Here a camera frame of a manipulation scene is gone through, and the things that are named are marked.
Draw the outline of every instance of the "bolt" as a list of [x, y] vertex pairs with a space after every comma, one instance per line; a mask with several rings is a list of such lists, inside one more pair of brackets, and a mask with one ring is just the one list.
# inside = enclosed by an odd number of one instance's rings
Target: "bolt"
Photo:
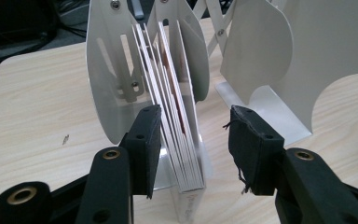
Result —
[[219, 30], [219, 31], [217, 32], [217, 35], [218, 35], [218, 36], [221, 36], [224, 32], [225, 32], [225, 30], [224, 30], [224, 29], [221, 29], [221, 30]]
[[110, 2], [110, 7], [113, 10], [119, 10], [120, 9], [120, 1], [118, 0], [112, 0], [112, 2]]

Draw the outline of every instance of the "light wood surface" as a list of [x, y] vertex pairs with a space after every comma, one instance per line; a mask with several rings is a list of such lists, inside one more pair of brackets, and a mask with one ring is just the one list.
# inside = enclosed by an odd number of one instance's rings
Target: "light wood surface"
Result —
[[[203, 24], [205, 33], [211, 29]], [[221, 54], [211, 58], [211, 86], [197, 104], [200, 132], [213, 166], [195, 223], [278, 223], [274, 197], [241, 195], [243, 184], [222, 126], [229, 109], [214, 85]], [[358, 188], [358, 75], [342, 78], [320, 96], [313, 135], [290, 147], [319, 153], [342, 181]], [[92, 102], [85, 45], [10, 58], [0, 65], [0, 193], [25, 181], [51, 190], [89, 172], [94, 154], [112, 144]], [[135, 197], [135, 223], [177, 223], [170, 192]]]

